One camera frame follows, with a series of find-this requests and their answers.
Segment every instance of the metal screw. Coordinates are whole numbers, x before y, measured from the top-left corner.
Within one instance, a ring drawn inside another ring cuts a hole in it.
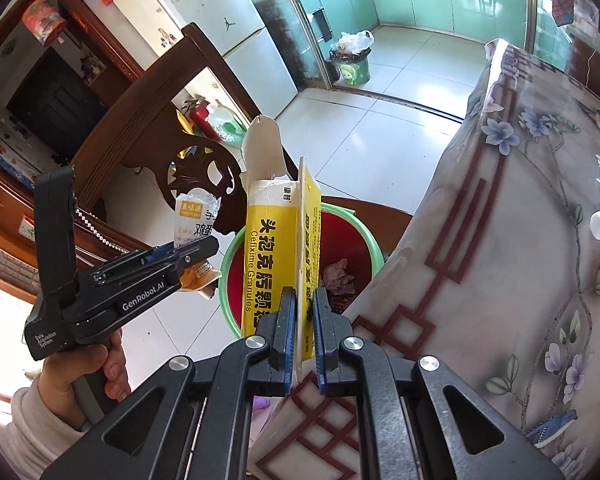
[[[169,361],[169,368],[176,372],[186,370],[187,368],[189,368],[189,360],[186,357],[184,357],[184,355],[176,356],[171,361]]]
[[[433,355],[425,355],[420,359],[420,366],[427,372],[435,372],[440,368],[440,361],[433,357]]]
[[[365,345],[359,337],[347,337],[344,340],[344,346],[349,350],[360,350]]]
[[[261,335],[252,335],[245,340],[245,345],[249,348],[262,348],[267,344],[267,340],[264,339]]]

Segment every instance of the fire extinguisher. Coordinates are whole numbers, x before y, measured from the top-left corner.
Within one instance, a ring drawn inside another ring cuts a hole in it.
[[[220,142],[222,139],[213,126],[206,120],[209,117],[209,111],[206,109],[209,106],[209,101],[202,97],[202,95],[196,94],[193,96],[193,100],[185,101],[184,104],[185,108],[183,112],[185,117],[194,123],[207,139]]]

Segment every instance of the person's arm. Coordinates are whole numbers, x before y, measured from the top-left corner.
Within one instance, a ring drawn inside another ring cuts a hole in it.
[[[109,352],[102,345],[58,352],[45,360],[30,388],[11,399],[13,421],[0,426],[0,453],[23,480],[38,480],[58,456],[84,433],[84,413],[71,383],[104,368],[106,394],[118,401],[130,393],[121,333],[111,335]]]

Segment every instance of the human hand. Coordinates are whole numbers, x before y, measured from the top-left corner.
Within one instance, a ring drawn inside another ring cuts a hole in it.
[[[122,349],[122,330],[112,333],[110,341],[109,351],[104,345],[80,346],[45,359],[38,380],[40,398],[55,416],[74,430],[79,430],[86,421],[72,387],[78,377],[103,368],[107,378],[104,387],[107,397],[122,402],[131,393]]]

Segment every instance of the white refrigerator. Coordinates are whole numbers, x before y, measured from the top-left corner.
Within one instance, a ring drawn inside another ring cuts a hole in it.
[[[224,57],[260,111],[275,118],[297,94],[296,86],[251,0],[114,0],[158,56],[197,23]],[[203,71],[186,86],[233,109],[224,89]]]

